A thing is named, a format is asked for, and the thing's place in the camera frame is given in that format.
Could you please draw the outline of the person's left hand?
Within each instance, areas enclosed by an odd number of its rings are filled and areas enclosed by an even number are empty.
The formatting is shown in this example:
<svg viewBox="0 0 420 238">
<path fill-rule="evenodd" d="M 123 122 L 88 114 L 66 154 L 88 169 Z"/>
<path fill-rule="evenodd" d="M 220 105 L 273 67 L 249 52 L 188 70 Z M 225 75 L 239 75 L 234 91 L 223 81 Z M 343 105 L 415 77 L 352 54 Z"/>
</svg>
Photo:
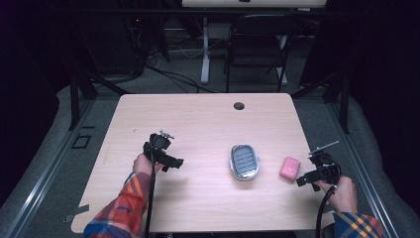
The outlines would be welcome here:
<svg viewBox="0 0 420 238">
<path fill-rule="evenodd" d="M 144 154 L 139 154 L 133 163 L 133 171 L 135 173 L 144 173 L 151 175 L 153 172 L 158 172 L 162 169 L 162 164 L 153 164 Z"/>
</svg>

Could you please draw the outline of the white desk leg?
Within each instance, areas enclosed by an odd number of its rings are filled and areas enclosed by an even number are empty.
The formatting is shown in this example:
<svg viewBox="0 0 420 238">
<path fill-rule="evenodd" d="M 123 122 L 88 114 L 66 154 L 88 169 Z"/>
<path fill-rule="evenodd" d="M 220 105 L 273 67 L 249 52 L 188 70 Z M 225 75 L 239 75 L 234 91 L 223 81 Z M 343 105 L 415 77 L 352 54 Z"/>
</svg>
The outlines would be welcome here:
<svg viewBox="0 0 420 238">
<path fill-rule="evenodd" d="M 202 59 L 200 81 L 202 84 L 207 84 L 209 82 L 209 73 L 210 73 L 210 54 L 209 54 L 208 20 L 206 18 L 203 19 L 202 37 L 203 37 L 203 59 Z"/>
</svg>

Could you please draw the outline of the person's right hand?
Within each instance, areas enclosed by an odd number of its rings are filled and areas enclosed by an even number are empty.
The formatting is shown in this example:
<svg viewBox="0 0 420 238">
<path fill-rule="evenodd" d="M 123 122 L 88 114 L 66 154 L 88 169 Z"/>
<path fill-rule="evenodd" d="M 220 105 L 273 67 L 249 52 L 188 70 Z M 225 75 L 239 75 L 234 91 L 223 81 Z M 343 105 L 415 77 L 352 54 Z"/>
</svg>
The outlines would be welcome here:
<svg viewBox="0 0 420 238">
<path fill-rule="evenodd" d="M 334 186 L 334 192 L 329 198 L 329 203 L 338 212 L 358 212 L 357 191 L 353 181 L 341 176 L 339 183 Z"/>
</svg>

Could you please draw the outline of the black metal stand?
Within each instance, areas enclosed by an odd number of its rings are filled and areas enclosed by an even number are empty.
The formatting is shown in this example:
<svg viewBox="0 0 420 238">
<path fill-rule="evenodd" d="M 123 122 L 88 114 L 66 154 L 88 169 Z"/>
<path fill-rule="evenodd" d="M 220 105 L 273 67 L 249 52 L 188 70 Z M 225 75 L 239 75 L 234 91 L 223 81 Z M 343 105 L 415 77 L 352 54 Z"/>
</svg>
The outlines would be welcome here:
<svg viewBox="0 0 420 238">
<path fill-rule="evenodd" d="M 344 70 L 333 72 L 330 75 L 314 82 L 291 94 L 293 99 L 300 98 L 303 95 L 326 85 L 327 88 L 323 94 L 325 103 L 333 103 L 340 98 L 339 123 L 346 134 L 349 134 L 348 115 L 350 102 L 350 79 Z"/>
<path fill-rule="evenodd" d="M 129 91 L 115 85 L 111 81 L 108 81 L 97 72 L 86 68 L 77 68 L 72 75 L 69 85 L 71 108 L 69 130 L 73 130 L 80 119 L 79 93 L 82 93 L 87 100 L 95 100 L 98 96 L 98 92 L 94 88 L 93 82 L 97 82 L 119 95 L 129 94 Z"/>
</svg>

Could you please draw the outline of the grey tape strip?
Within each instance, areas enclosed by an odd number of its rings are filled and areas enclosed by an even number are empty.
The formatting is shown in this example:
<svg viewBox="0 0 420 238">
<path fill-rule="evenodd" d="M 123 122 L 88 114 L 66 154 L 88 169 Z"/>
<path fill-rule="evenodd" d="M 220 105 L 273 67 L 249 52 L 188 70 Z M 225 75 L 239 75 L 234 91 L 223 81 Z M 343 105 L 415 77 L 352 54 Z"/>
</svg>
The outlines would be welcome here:
<svg viewBox="0 0 420 238">
<path fill-rule="evenodd" d="M 76 215 L 87 212 L 88 210 L 89 210 L 89 205 L 88 204 L 77 207 L 76 209 L 73 210 L 73 212 L 71 214 L 67 214 L 67 215 L 64 216 L 63 222 L 64 223 L 71 223 Z"/>
</svg>

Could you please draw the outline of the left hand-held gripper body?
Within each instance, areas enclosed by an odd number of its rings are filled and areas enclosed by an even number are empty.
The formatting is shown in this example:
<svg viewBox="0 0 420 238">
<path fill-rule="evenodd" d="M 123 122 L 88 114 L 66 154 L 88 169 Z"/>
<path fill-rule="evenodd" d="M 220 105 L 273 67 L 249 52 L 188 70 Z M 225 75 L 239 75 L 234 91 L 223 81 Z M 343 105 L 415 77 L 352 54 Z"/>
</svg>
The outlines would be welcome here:
<svg viewBox="0 0 420 238">
<path fill-rule="evenodd" d="M 173 158 L 166 153 L 170 146 L 172 136 L 160 130 L 159 133 L 153 133 L 143 145 L 144 155 L 153 163 L 171 165 Z"/>
</svg>

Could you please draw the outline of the grey soap dish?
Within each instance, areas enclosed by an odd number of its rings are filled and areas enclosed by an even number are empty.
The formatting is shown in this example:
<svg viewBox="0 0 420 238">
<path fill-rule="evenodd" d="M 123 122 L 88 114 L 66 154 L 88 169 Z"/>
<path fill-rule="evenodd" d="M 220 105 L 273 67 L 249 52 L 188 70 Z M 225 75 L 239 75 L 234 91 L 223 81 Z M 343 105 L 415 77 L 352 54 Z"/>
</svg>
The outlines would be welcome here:
<svg viewBox="0 0 420 238">
<path fill-rule="evenodd" d="M 235 179 L 254 179 L 260 170 L 260 158 L 253 146 L 236 145 L 231 150 L 230 168 Z"/>
</svg>

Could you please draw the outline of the pink soap bar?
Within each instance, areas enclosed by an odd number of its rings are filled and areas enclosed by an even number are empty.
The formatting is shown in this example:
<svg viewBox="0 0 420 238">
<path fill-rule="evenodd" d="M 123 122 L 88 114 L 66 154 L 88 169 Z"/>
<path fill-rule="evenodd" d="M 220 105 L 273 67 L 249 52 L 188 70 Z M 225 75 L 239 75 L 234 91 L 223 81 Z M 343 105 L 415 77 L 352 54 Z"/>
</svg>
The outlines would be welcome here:
<svg viewBox="0 0 420 238">
<path fill-rule="evenodd" d="M 300 165 L 300 161 L 291 157 L 286 157 L 280 169 L 279 175 L 284 179 L 295 180 L 297 178 Z"/>
</svg>

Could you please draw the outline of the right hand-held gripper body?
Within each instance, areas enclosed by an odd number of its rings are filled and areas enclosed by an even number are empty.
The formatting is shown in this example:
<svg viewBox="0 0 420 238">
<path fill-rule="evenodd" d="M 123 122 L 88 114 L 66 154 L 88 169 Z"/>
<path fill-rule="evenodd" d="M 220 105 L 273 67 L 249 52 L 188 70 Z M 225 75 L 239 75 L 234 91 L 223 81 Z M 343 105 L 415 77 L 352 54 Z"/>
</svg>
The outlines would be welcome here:
<svg viewBox="0 0 420 238">
<path fill-rule="evenodd" d="M 338 183 L 341 177 L 341 167 L 334 158 L 326 152 L 327 148 L 337 145 L 338 141 L 317 147 L 309 153 L 309 160 L 316 167 L 320 180 L 325 183 Z"/>
</svg>

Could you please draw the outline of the black folding chair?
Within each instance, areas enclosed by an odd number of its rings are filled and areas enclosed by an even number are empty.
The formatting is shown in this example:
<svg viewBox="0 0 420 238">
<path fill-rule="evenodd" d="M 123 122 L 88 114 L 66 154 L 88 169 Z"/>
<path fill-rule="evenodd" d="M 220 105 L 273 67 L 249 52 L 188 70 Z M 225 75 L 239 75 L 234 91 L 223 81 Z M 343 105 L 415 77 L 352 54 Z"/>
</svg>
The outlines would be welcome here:
<svg viewBox="0 0 420 238">
<path fill-rule="evenodd" d="M 232 67 L 280 68 L 277 92 L 280 91 L 287 66 L 291 39 L 299 30 L 298 21 L 290 15 L 250 14 L 235 19 L 229 29 L 225 57 L 226 91 L 231 85 Z"/>
</svg>

